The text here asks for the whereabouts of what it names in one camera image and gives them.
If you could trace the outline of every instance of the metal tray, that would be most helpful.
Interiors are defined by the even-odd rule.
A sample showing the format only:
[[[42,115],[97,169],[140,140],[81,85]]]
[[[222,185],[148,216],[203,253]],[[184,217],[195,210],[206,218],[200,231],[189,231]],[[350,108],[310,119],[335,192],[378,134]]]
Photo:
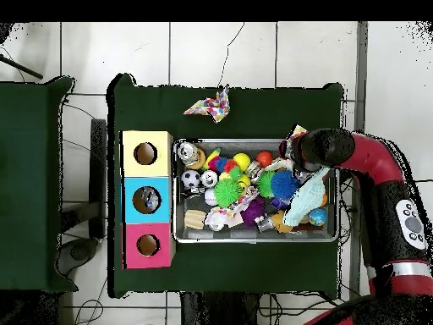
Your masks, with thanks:
[[[173,165],[173,237],[180,243],[257,243],[257,242],[332,242],[338,237],[339,228],[339,191],[337,170],[332,169],[325,183],[328,203],[323,207],[328,214],[328,220],[321,230],[303,230],[288,234],[279,234],[276,230],[269,229],[259,233],[257,229],[247,228],[243,224],[215,232],[205,226],[202,230],[185,228],[184,214],[189,209],[195,209],[208,213],[211,206],[205,203],[204,196],[196,196],[184,199],[180,192],[182,184],[180,178],[186,169],[178,158],[177,149],[180,143],[187,141],[194,143],[201,148],[206,155],[209,155],[215,148],[220,147],[224,157],[232,158],[237,153],[246,153],[250,158],[255,158],[261,151],[269,151],[275,157],[278,156],[278,146],[282,140],[262,139],[206,139],[176,140],[173,144],[172,165]],[[266,200],[266,212],[273,214],[277,212]]]

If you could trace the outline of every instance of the pink box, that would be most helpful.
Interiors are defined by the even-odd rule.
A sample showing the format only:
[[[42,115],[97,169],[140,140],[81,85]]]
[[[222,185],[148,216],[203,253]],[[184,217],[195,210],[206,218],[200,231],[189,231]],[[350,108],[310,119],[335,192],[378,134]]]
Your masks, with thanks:
[[[146,224],[125,224],[126,226],[126,267],[124,269],[142,269],[142,268],[158,268],[170,267],[176,245],[170,233],[170,223],[146,223]],[[148,240],[145,237],[147,256],[140,253],[137,242],[143,236],[153,236],[157,246],[154,254],[153,240]]]

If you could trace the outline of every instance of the silver band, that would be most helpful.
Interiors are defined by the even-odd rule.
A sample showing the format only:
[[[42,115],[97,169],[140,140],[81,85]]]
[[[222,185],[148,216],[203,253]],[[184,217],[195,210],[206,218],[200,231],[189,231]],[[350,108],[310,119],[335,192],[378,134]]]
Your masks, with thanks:
[[[394,276],[398,277],[400,275],[421,275],[423,277],[431,278],[431,272],[428,264],[419,262],[400,262],[388,264],[394,269]],[[367,275],[369,280],[375,278],[376,273],[373,267],[367,267]]]

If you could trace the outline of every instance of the dark green tablecloth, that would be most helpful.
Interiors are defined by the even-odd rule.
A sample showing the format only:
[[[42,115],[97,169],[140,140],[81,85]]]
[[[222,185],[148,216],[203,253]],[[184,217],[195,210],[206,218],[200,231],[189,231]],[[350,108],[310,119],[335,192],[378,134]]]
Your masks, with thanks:
[[[0,82],[0,289],[75,290],[54,267],[59,109],[73,82]]]
[[[306,129],[337,128],[343,89],[281,88],[230,90],[230,114],[219,124],[209,116],[183,115],[200,99],[215,97],[217,89],[179,86],[134,86],[128,74],[119,75],[108,87],[108,147],[110,213],[115,213],[114,242],[109,256],[109,288],[116,296],[133,291],[247,291],[283,292],[323,290],[337,292],[337,242],[314,244],[177,244],[170,268],[121,267],[121,206],[118,161],[120,130],[166,130],[177,138],[285,138],[294,124]]]

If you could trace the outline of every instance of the orange ball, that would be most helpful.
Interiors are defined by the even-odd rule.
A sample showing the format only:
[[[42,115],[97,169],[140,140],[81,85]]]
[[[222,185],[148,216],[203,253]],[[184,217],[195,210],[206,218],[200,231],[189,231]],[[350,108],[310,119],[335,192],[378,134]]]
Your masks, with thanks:
[[[272,164],[272,154],[268,151],[260,152],[257,155],[256,161],[264,168]]]
[[[321,207],[323,207],[327,202],[328,202],[328,196],[327,196],[327,194],[325,193],[325,194],[323,195],[323,202],[321,203]]]

